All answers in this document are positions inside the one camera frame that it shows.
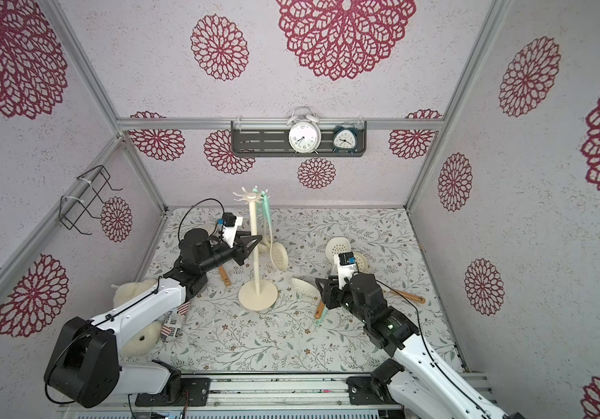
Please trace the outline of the lone skimmer orange handle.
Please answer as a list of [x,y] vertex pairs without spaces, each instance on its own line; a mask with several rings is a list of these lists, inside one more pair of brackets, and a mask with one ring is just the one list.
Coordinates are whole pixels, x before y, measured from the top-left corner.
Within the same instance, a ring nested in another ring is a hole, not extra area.
[[221,276],[221,280],[224,283],[224,286],[226,286],[226,287],[232,286],[232,283],[231,283],[231,280],[230,280],[230,278],[228,276],[228,273],[226,272],[226,270],[225,270],[225,268],[223,266],[220,266],[218,268],[218,272],[219,272],[219,274]]

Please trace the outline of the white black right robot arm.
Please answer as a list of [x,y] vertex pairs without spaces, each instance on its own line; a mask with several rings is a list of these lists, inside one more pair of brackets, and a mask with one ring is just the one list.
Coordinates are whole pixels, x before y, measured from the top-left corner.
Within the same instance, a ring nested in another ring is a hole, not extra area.
[[398,403],[420,418],[521,418],[482,396],[436,354],[422,329],[389,305],[385,285],[357,273],[345,284],[335,277],[315,280],[328,309],[343,308],[358,319],[371,343],[389,359],[371,373],[370,387],[381,401]]

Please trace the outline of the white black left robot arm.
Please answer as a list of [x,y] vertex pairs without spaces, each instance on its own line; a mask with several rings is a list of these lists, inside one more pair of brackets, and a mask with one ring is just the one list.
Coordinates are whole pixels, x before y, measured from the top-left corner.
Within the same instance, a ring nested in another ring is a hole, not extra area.
[[179,404],[186,388],[177,368],[163,361],[121,362],[119,354],[143,328],[200,293],[209,271],[228,261],[243,265],[263,239],[248,231],[227,232],[230,241],[217,241],[204,229],[189,230],[173,268],[150,289],[105,314],[65,323],[43,376],[45,388],[84,408],[120,395],[136,396],[139,406]]

